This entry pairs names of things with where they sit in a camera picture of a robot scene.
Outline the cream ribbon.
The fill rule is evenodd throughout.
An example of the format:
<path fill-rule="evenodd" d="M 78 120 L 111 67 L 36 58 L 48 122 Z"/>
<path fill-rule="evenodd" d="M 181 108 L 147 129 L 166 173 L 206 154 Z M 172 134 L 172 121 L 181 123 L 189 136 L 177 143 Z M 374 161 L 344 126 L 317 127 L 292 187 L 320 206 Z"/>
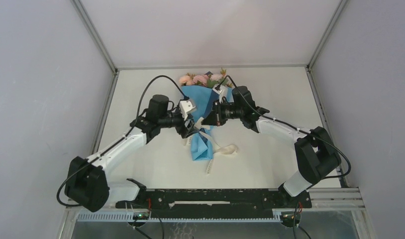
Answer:
<path fill-rule="evenodd" d="M 209 160 L 206 174 L 211 171 L 214 155 L 236 155 L 238 147 L 234 144 L 220 147 L 210 136 L 210 125 L 202 125 L 203 118 L 200 117 L 195 123 L 197 132 L 182 140 L 182 144 L 190 148 L 193 161 Z"/>

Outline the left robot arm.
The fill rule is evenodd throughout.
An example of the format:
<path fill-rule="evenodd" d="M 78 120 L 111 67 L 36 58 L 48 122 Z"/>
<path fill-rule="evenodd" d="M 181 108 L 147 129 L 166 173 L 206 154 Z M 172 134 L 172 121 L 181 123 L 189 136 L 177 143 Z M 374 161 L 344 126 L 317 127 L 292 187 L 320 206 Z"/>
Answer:
<path fill-rule="evenodd" d="M 136 208 L 146 204 L 145 186 L 133 179 L 109 181 L 108 177 L 133 152 L 147 145 L 163 128 L 174 128 L 182 138 L 196 132 L 192 113 L 195 103 L 184 97 L 173 110 L 168 109 L 169 98 L 154 95 L 148 108 L 130 123 L 129 129 L 106 148 L 86 157 L 75 157 L 69 165 L 67 179 L 58 189 L 84 207 L 97 212 L 104 206 L 128 201 Z"/>

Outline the pale pink fake flower stem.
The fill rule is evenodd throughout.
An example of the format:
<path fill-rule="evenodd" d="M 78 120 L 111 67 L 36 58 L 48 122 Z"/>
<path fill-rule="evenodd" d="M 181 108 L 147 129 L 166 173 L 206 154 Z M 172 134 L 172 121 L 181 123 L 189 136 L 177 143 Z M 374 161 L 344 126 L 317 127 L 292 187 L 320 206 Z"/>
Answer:
<path fill-rule="evenodd" d="M 226 76 L 227 70 L 223 68 L 221 68 L 220 73 L 209 73 L 206 86 L 209 88 L 213 88 L 215 85 L 221 84 L 223 86 L 233 88 L 231 81 L 227 79 Z"/>

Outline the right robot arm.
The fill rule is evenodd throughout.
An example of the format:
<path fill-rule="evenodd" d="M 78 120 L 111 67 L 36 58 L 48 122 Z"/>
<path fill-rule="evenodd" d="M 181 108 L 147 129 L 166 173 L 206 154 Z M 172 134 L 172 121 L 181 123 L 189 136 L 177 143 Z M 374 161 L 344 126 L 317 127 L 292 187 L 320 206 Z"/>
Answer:
<path fill-rule="evenodd" d="M 222 126 L 228 120 L 239 119 L 256 133 L 282 138 L 292 144 L 298 169 L 279 187 L 279 200 L 283 206 L 292 207 L 298 202 L 300 193 L 330 178 L 330 173 L 341 164 L 339 150 L 324 128 L 303 130 L 270 116 L 268 109 L 255 104 L 246 86 L 231 90 L 232 102 L 226 98 L 227 91 L 221 85 L 213 87 L 209 100 L 211 109 L 202 125 Z"/>

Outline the blue wrapping paper sheet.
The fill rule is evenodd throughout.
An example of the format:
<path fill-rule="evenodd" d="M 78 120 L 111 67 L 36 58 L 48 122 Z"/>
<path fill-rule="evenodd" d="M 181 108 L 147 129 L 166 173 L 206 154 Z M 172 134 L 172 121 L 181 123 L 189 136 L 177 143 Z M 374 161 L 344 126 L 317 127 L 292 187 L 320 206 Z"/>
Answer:
<path fill-rule="evenodd" d="M 234 155 L 237 146 L 228 145 L 220 147 L 211 136 L 211 125 L 202 124 L 211 112 L 215 100 L 223 101 L 226 98 L 232 100 L 232 86 L 225 78 L 226 73 L 213 74 L 207 72 L 203 75 L 186 74 L 179 78 L 182 91 L 195 103 L 197 109 L 192 113 L 196 121 L 198 132 L 193 134 L 188 143 L 190 144 L 193 161 L 213 160 L 215 155 Z"/>

